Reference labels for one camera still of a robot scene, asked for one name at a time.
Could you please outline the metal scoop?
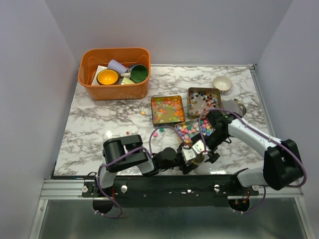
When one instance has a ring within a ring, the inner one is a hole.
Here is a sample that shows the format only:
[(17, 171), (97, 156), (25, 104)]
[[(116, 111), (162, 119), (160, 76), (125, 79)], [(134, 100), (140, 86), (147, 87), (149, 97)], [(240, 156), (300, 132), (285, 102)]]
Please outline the metal scoop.
[(223, 109), (227, 111), (232, 111), (240, 116), (244, 116), (247, 112), (246, 107), (238, 99), (230, 99), (222, 102)]

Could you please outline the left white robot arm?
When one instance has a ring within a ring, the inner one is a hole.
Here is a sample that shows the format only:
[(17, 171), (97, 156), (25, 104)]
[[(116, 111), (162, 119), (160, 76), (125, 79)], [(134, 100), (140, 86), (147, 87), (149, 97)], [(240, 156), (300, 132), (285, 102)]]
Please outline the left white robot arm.
[(181, 145), (178, 150), (171, 147), (152, 154), (143, 147), (140, 135), (109, 139), (103, 143), (103, 163), (98, 169), (93, 190), (98, 196), (110, 193), (118, 172), (138, 167), (142, 175), (154, 176), (161, 171), (179, 167), (184, 174), (193, 169), (191, 161), (200, 158), (204, 152), (202, 140), (192, 146)]

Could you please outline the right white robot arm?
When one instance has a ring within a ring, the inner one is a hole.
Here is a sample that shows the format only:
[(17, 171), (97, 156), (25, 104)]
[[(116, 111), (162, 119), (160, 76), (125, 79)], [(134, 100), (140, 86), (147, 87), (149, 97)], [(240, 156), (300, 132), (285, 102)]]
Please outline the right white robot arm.
[(281, 140), (265, 134), (234, 112), (212, 109), (204, 114), (215, 130), (210, 136), (203, 137), (206, 147), (215, 149), (226, 139), (234, 137), (264, 158), (263, 167), (235, 173), (235, 179), (229, 183), (233, 194), (241, 195), (251, 186), (269, 186), (279, 191), (284, 187), (297, 188), (306, 183), (307, 173), (293, 140)]

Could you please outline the tin of pastel star candies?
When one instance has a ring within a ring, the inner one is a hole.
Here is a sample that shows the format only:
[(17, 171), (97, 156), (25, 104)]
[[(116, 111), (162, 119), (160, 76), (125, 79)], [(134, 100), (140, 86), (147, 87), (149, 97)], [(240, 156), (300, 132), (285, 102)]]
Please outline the tin of pastel star candies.
[(186, 122), (178, 123), (175, 128), (181, 138), (187, 143), (192, 143), (192, 138), (200, 133), (200, 129), (204, 136), (210, 136), (215, 129), (208, 122), (208, 120), (203, 117), (200, 122), (198, 119), (188, 120)]

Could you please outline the tin of translucent star candies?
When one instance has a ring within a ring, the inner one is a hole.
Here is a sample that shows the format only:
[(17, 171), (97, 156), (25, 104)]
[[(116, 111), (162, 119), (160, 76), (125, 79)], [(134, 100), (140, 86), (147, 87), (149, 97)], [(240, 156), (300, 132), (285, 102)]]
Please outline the tin of translucent star candies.
[(151, 110), (154, 127), (175, 125), (186, 120), (182, 97), (179, 95), (152, 97)]

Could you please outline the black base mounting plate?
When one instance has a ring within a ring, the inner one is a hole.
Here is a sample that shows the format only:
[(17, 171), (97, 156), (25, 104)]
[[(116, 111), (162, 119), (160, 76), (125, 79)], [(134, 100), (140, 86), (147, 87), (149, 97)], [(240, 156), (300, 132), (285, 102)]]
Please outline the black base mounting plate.
[(228, 207), (229, 201), (258, 196), (231, 175), (117, 176), (104, 191), (128, 207)]

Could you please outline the tin of mini lollipops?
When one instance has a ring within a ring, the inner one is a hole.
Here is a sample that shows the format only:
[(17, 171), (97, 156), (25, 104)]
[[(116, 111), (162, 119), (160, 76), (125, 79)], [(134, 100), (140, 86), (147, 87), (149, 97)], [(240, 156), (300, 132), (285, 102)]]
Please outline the tin of mini lollipops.
[(214, 108), (222, 108), (221, 95), (218, 89), (200, 87), (191, 87), (188, 89), (188, 119), (196, 119), (203, 111)]

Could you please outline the white ceramic bowl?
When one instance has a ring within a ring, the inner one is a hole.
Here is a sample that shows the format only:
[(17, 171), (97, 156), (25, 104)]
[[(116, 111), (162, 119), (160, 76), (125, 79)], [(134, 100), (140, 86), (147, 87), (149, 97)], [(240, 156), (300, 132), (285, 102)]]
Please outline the white ceramic bowl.
[(218, 89), (221, 94), (224, 94), (232, 88), (233, 83), (226, 76), (217, 76), (213, 79), (213, 86)]

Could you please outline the pale yellow cup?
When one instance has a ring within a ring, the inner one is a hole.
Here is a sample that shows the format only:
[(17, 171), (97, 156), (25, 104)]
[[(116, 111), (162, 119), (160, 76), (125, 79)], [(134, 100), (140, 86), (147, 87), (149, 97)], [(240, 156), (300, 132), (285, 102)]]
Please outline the pale yellow cup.
[(121, 85), (132, 85), (132, 84), (135, 84), (135, 82), (132, 81), (130, 78), (128, 77), (122, 78)]

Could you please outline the green bowl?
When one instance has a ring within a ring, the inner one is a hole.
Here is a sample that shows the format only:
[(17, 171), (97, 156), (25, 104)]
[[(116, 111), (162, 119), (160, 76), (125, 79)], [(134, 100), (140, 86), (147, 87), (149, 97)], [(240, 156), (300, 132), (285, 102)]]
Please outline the green bowl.
[(130, 78), (135, 83), (143, 82), (149, 75), (149, 71), (145, 65), (135, 64), (129, 67)]

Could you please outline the orange bowl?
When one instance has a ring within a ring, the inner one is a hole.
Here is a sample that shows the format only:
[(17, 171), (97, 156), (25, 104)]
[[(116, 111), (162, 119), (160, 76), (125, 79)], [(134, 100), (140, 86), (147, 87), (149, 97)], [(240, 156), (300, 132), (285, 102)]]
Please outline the orange bowl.
[(110, 69), (101, 71), (97, 76), (99, 84), (104, 86), (115, 85), (119, 79), (120, 75), (118, 72)]

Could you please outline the white box in bin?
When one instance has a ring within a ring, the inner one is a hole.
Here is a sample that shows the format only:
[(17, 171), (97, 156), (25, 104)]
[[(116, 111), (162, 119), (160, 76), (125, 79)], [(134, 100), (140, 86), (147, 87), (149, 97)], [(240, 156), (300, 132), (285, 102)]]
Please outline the white box in bin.
[(103, 70), (107, 70), (107, 67), (106, 66), (102, 66), (102, 65), (98, 65), (91, 85), (100, 85), (98, 80), (97, 80), (97, 76)]

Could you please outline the lavender cup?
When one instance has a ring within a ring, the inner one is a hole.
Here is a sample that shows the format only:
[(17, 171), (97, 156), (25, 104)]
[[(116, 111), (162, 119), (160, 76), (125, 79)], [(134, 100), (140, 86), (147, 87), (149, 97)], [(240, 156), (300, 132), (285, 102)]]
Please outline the lavender cup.
[(123, 64), (119, 63), (118, 61), (116, 61), (114, 59), (112, 59), (108, 63), (107, 68), (110, 70), (114, 70), (114, 71), (118, 72), (119, 74), (126, 73), (128, 70)]

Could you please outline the orange plastic bin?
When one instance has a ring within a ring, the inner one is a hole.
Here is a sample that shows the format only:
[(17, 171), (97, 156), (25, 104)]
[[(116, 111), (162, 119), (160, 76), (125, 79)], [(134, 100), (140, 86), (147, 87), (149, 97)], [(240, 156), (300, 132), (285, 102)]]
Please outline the orange plastic bin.
[(149, 92), (150, 75), (137, 84), (92, 85), (98, 66), (107, 66), (111, 60), (116, 60), (125, 67), (143, 64), (148, 70), (151, 69), (151, 55), (145, 48), (91, 49), (82, 56), (78, 72), (78, 82), (86, 89), (89, 96), (96, 101), (145, 98)]

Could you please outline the aluminium frame rail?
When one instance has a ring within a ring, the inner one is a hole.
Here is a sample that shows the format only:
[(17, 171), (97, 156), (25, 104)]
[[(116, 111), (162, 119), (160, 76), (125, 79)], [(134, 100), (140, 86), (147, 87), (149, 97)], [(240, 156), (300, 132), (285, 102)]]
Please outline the aluminium frame rail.
[[(39, 198), (41, 200), (89, 200), (82, 197), (83, 180), (44, 180)], [(269, 187), (266, 199), (269, 198), (300, 198), (304, 194), (301, 188), (284, 188), (280, 191)]]

